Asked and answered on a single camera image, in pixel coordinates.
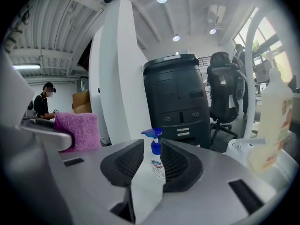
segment chair base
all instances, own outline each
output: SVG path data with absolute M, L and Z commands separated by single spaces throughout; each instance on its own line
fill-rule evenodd
M 233 139 L 238 138 L 238 135 L 236 133 L 234 133 L 233 131 L 231 131 L 231 129 L 232 129 L 231 124 L 221 125 L 221 123 L 217 120 L 216 123 L 211 123 L 210 129 L 215 130 L 215 133 L 214 133 L 214 135 L 212 136 L 212 139 L 211 139 L 211 145 L 214 143 L 214 139 L 217 136 L 219 131 L 223 131 L 223 132 L 226 132 L 226 133 L 232 135 Z

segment white tube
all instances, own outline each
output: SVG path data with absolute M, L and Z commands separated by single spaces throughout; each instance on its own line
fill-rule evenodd
M 255 84 L 253 78 L 253 70 L 252 70 L 252 44 L 254 40 L 254 36 L 258 25 L 262 21 L 262 19 L 273 10 L 271 5 L 266 4 L 259 8 L 257 13 L 254 15 L 250 26 L 248 28 L 246 44 L 245 44 L 245 68 L 246 68 L 246 76 L 247 76 L 247 84 L 248 84 L 248 99 L 249 99 L 249 107 L 247 113 L 247 124 L 244 133 L 244 138 L 250 138 L 252 126 L 254 122 L 255 115 Z

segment black railing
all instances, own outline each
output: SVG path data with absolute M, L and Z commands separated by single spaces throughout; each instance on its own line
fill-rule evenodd
M 198 59 L 199 59 L 199 66 L 200 67 L 210 65 L 210 57 L 203 57 L 203 58 L 198 58 Z

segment cardboard box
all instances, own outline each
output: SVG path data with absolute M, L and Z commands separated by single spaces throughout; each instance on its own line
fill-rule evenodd
M 73 94 L 74 113 L 91 113 L 90 92 L 78 92 Z

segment pink microfiber cloth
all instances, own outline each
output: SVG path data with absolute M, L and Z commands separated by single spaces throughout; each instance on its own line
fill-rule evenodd
M 73 134 L 74 146 L 64 152 L 86 151 L 101 147 L 98 118 L 95 114 L 57 113 L 54 130 Z

